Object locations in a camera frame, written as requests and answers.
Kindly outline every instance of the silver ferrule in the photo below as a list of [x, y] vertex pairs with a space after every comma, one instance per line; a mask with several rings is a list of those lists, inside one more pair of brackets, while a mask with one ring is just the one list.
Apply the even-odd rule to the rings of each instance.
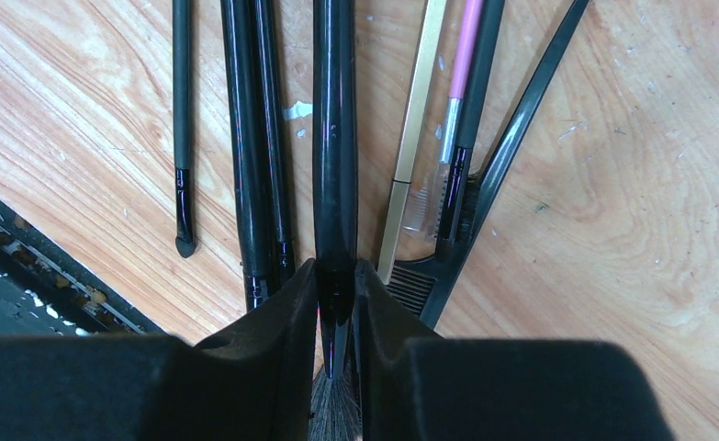
[[454, 153], [454, 142], [456, 141], [456, 125], [459, 122], [461, 110], [462, 98], [448, 98], [443, 137], [440, 144], [440, 159], [438, 160], [441, 164], [451, 162], [451, 155]]

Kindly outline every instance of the wooden surface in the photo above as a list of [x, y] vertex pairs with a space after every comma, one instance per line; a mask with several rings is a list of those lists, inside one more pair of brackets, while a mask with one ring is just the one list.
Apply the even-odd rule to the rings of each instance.
[[[184, 261], [174, 248], [169, 2], [0, 1], [0, 198], [191, 342], [244, 307], [219, 2], [195, 3], [201, 246]], [[282, 3], [289, 107], [312, 98], [311, 13], [305, 0]], [[508, 2], [478, 157], [568, 3]], [[430, 155], [460, 9], [450, 7], [445, 70], [436, 67]], [[368, 258], [421, 11], [422, 0], [357, 2]], [[288, 122], [303, 258], [313, 255], [311, 123]], [[403, 245], [400, 255], [424, 253]], [[437, 330], [616, 342], [681, 438], [719, 439], [719, 1], [589, 7]]]

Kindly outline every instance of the gold brush handle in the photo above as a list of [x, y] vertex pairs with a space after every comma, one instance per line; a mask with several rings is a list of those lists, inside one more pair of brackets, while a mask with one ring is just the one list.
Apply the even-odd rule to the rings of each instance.
[[413, 164], [416, 160], [416, 152], [419, 150], [421, 129], [424, 125], [434, 61], [447, 3], [446, 0], [429, 0], [424, 8], [416, 62], [413, 64], [408, 103], [405, 107], [405, 119], [399, 136], [397, 168], [391, 183], [383, 242], [378, 256], [377, 273], [384, 284], [388, 284], [391, 278], [391, 269], [397, 253], [399, 230], [402, 228], [402, 215], [405, 212], [405, 201], [413, 175]]

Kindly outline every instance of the black brush handle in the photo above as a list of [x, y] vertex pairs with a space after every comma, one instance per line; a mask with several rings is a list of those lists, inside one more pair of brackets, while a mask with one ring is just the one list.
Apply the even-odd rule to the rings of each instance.
[[191, 0], [173, 0], [173, 157], [175, 166], [175, 247], [186, 258], [196, 249], [194, 185], [191, 176], [193, 109], [191, 79]]
[[272, 222], [275, 226], [275, 263], [278, 286], [294, 276], [296, 259], [289, 207], [290, 185], [286, 167], [286, 136], [283, 122], [280, 71], [276, 42], [275, 10], [272, 0], [255, 0], [256, 42], [258, 45], [264, 132], [270, 176]]
[[354, 1], [313, 3], [313, 218], [324, 368], [336, 379], [348, 355], [354, 306], [357, 149]]
[[473, 235], [471, 243], [476, 240], [479, 230], [475, 226], [479, 227], [483, 224], [489, 214], [491, 205], [494, 203], [494, 199], [500, 193], [500, 186], [511, 168], [513, 157], [519, 151], [519, 146], [529, 129], [534, 113], [540, 107], [545, 90], [551, 83], [556, 68], [565, 55], [567, 45], [573, 38], [573, 34], [586, 10], [586, 6], [589, 5], [589, 1], [575, 0], [570, 5], [565, 18], [562, 19], [562, 23], [556, 30], [556, 34], [548, 43], [543, 58], [540, 59], [540, 63], [535, 68], [518, 107], [513, 111], [505, 131], [500, 137], [500, 143], [489, 159], [489, 166], [480, 177], [480, 196], [476, 206], [476, 217], [472, 222], [476, 233]]
[[175, 168], [192, 163], [191, 0], [173, 0], [173, 138]]
[[270, 293], [270, 221], [264, 174], [264, 138], [259, 132], [262, 115], [258, 107], [253, 52], [253, 5], [247, 0], [221, 0], [227, 85], [230, 90], [232, 162], [235, 209], [242, 258], [246, 307], [250, 311]]
[[462, 114], [456, 129], [456, 148], [451, 159], [451, 169], [441, 208], [440, 227], [437, 232], [435, 256], [440, 260], [444, 260], [452, 253], [456, 233], [459, 230], [459, 211], [465, 197], [470, 161], [483, 115], [486, 91], [489, 88], [491, 64], [494, 61], [494, 51], [497, 49], [504, 7], [505, 0], [487, 0], [481, 9], [473, 57], [467, 74], [465, 97], [462, 100]]

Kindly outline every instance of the pink brush handle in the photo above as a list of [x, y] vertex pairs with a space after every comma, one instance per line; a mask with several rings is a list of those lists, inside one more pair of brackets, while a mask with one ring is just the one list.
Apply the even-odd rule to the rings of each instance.
[[465, 2], [465, 14], [462, 15], [459, 45], [456, 46], [454, 71], [451, 76], [451, 91], [448, 93], [449, 98], [462, 99], [465, 95], [467, 71], [470, 69], [470, 61], [473, 58], [473, 46], [476, 42], [478, 19], [480, 18], [482, 6], [483, 0], [467, 0]]

